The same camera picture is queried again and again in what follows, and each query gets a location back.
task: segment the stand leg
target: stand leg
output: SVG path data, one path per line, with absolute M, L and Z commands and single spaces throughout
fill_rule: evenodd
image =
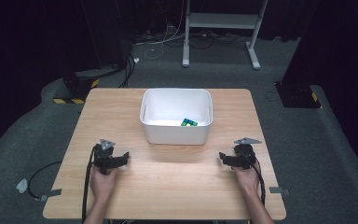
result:
M 190 66 L 190 47 L 188 45 L 189 32 L 190 32 L 190 0 L 187 0 L 185 43 L 183 45 L 183 62 L 182 62 L 183 67 Z
M 252 33 L 251 42 L 246 42 L 246 48 L 249 52 L 249 56 L 252 61 L 252 66 L 254 70 L 260 70 L 260 63 L 258 62 L 257 56 L 255 55 L 255 41 L 257 40 L 258 31 L 260 30 L 261 22 L 264 18 L 264 12 L 266 11 L 267 3 L 269 0 L 264 0 L 260 12 L 258 13 L 257 21 L 255 22 L 255 29 Z

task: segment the wooden table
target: wooden table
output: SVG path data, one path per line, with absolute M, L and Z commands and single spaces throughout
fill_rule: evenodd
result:
M 146 89 L 94 89 L 90 92 L 48 198 L 46 218 L 81 218 L 84 179 L 91 149 L 100 138 L 116 142 L 114 156 L 130 152 L 119 168 L 117 185 L 107 209 L 112 219 L 233 220 L 250 219 L 236 176 L 219 160 L 219 152 L 234 155 L 235 140 L 255 144 L 266 184 L 266 207 L 275 220 L 286 210 L 269 152 L 247 90 L 210 89 L 213 124 L 201 146 L 154 145 L 145 139 L 139 119 Z M 88 209 L 93 202 L 89 192 Z

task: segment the wire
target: wire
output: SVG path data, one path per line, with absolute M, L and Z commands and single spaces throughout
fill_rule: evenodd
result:
M 254 164 L 251 164 L 251 166 L 255 169 L 255 172 L 257 173 L 258 179 L 260 180 L 260 188 L 261 188 L 260 200 L 261 200 L 261 203 L 266 205 L 266 188 L 265 188 L 265 185 L 264 185 L 263 176 L 261 176 L 260 162 L 257 161 L 257 164 L 258 164 L 258 167 L 260 168 L 260 171 L 258 171 L 257 168 L 255 168 Z
M 144 55 L 145 55 L 146 58 L 148 58 L 148 59 L 157 59 L 159 56 L 161 56 L 161 55 L 164 53 L 164 48 L 163 48 L 164 45 L 163 45 L 163 43 L 164 43 L 165 38 L 167 37 L 167 34 L 168 34 L 168 20 L 167 20 L 167 15 L 165 15 L 165 23 L 166 23 L 167 27 L 166 27 L 165 36 L 164 36 L 164 38 L 162 39 L 162 42 L 161 42 L 161 44 L 160 44 L 161 52 L 160 52 L 157 56 L 150 57 L 150 56 L 147 56 L 147 52 L 154 51 L 154 50 L 153 50 L 153 49 L 149 49 L 149 50 L 145 51 L 145 53 L 144 53 Z
M 132 76 L 133 71 L 135 70 L 135 60 L 133 59 L 132 55 L 130 54 L 129 57 L 131 59 L 127 58 L 127 64 L 125 66 L 125 79 L 124 81 L 118 86 L 119 88 L 128 88 L 129 87 L 129 79 Z
M 81 223 L 84 223 L 86 220 L 86 211 L 87 211 L 87 197 L 89 195 L 89 181 L 90 181 L 90 171 L 91 171 L 91 165 L 92 157 L 94 155 L 94 148 L 91 151 L 91 154 L 89 155 L 89 163 L 87 164 L 87 170 L 86 170 L 86 178 L 84 181 L 84 191 L 83 191 L 83 205 L 82 205 L 82 211 L 81 211 Z
M 185 34 L 181 34 L 181 35 L 179 35 L 179 36 L 176 36 L 177 33 L 179 32 L 179 29 L 180 29 L 181 25 L 182 25 L 183 12 L 184 12 L 183 6 L 184 6 L 184 5 L 185 5 L 185 0 L 182 0 L 182 12 L 181 12 L 181 14 L 180 14 L 179 25 L 178 25 L 178 28 L 176 29 L 176 32 L 175 32 L 171 37 L 169 37 L 168 39 L 165 39 L 166 34 L 168 33 L 168 23 L 167 23 L 167 31 L 166 31 L 165 36 L 164 36 L 164 39 L 163 39 L 162 41 L 136 43 L 136 44 L 134 44 L 133 46 L 144 45 L 144 44 L 163 44 L 163 43 L 165 43 L 165 42 L 168 42 L 168 41 L 171 41 L 171 40 L 180 38 L 180 37 L 182 37 L 183 35 L 185 35 Z
M 211 35 L 211 34 L 202 34 L 202 35 L 196 35 L 196 38 L 198 39 L 198 40 L 206 40 L 206 41 L 208 41 L 209 39 L 212 39 L 212 41 L 211 41 L 211 43 L 208 45 L 208 46 L 206 46 L 206 47 L 204 47 L 204 48 L 198 48 L 198 47 L 195 47 L 195 46 L 193 46 L 193 45 L 191 45 L 191 44 L 188 44 L 191 48 L 193 48 L 193 49 L 208 49 L 208 48 L 210 48 L 212 45 L 213 45 L 213 43 L 214 43 L 214 38 L 213 38 L 213 36 Z
M 28 182 L 28 189 L 27 189 L 27 191 L 28 191 L 28 193 L 29 193 L 32 197 L 36 198 L 37 200 L 40 200 L 40 199 L 41 199 L 41 196 L 38 196 L 38 195 L 34 194 L 34 193 L 31 191 L 31 182 L 32 182 L 32 180 L 34 179 L 34 177 L 35 177 L 37 174 L 39 174 L 40 172 L 42 172 L 44 169 L 48 168 L 49 166 L 52 166 L 52 165 L 55 165 L 55 164 L 59 164 L 59 163 L 62 163 L 62 161 L 55 161 L 55 162 L 53 162 L 53 163 L 50 163 L 50 164 L 48 164 L 48 165 L 45 165 L 44 167 L 42 167 L 42 168 L 40 168 L 39 170 L 37 170 L 37 171 L 31 176 L 30 181 Z
M 135 44 L 132 44 L 132 45 L 137 46 L 137 45 L 142 45 L 142 44 L 155 43 L 155 42 L 162 40 L 162 37 L 164 35 L 165 34 L 146 33 L 146 34 L 143 34 L 143 35 L 137 37 L 137 39 L 135 40 Z
M 242 151 L 240 151 L 240 153 L 249 162 L 249 164 L 251 164 L 251 166 L 255 169 L 255 172 L 257 173 L 258 180 L 260 181 L 260 188 L 261 188 L 260 201 L 263 205 L 266 205 L 266 187 L 264 185 L 263 176 L 261 175 L 260 162 L 258 161 L 257 158 L 255 158 L 255 160 L 257 161 L 258 167 L 260 169 L 260 171 L 258 171 L 257 168 L 255 168 L 255 165 L 249 161 L 249 159 L 245 156 L 245 154 L 243 154 Z
M 171 47 L 171 48 L 181 48 L 183 46 L 183 44 L 180 45 L 169 45 L 167 42 L 164 43 L 166 46 Z

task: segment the dark background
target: dark background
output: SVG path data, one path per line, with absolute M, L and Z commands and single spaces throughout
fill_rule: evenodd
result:
M 182 1 L 132 2 L 135 21 L 129 25 L 134 25 L 138 34 L 145 30 L 160 32 L 165 13 L 172 18 L 173 24 L 178 23 Z M 259 37 L 281 36 L 283 41 L 302 37 L 295 53 L 302 63 L 289 65 L 296 71 L 292 81 L 323 87 L 358 155 L 358 1 L 321 1 L 311 20 L 318 2 L 269 1 Z M 258 0 L 224 3 L 208 0 L 205 4 L 193 1 L 192 10 L 254 13 L 259 6 Z M 78 11 L 68 11 L 67 19 L 74 13 Z M 42 1 L 0 0 L 0 137 L 15 120 L 40 103 L 40 92 L 49 82 L 67 71 L 62 66 L 68 64 L 59 65 L 51 53 L 48 16 Z M 85 23 L 80 21 L 74 25 L 84 26 Z M 88 39 L 88 36 L 90 34 L 85 32 L 79 39 Z

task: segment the forearm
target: forearm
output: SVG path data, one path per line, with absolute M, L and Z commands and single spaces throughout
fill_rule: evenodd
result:
M 87 215 L 85 224 L 103 223 L 104 216 L 106 215 L 106 209 L 108 200 L 95 201 Z
M 264 204 L 261 203 L 260 198 L 256 193 L 244 192 L 245 201 L 251 213 L 253 224 L 269 224 L 274 223 L 271 216 L 266 210 Z

